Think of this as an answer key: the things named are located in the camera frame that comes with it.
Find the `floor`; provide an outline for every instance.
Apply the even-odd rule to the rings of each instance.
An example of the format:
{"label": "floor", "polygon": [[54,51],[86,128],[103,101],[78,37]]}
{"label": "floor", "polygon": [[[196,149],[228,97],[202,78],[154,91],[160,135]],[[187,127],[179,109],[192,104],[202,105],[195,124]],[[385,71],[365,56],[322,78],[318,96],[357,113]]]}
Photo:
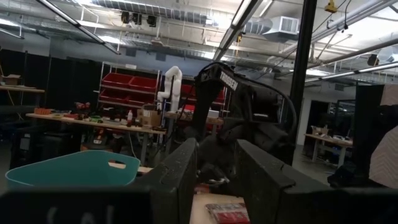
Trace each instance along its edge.
{"label": "floor", "polygon": [[[10,144],[0,143],[0,195],[7,189],[4,175],[9,169],[10,147]],[[293,168],[326,185],[328,185],[327,177],[335,171],[334,168],[324,164],[312,163],[310,159],[302,155],[302,146],[297,146],[296,148]]]}

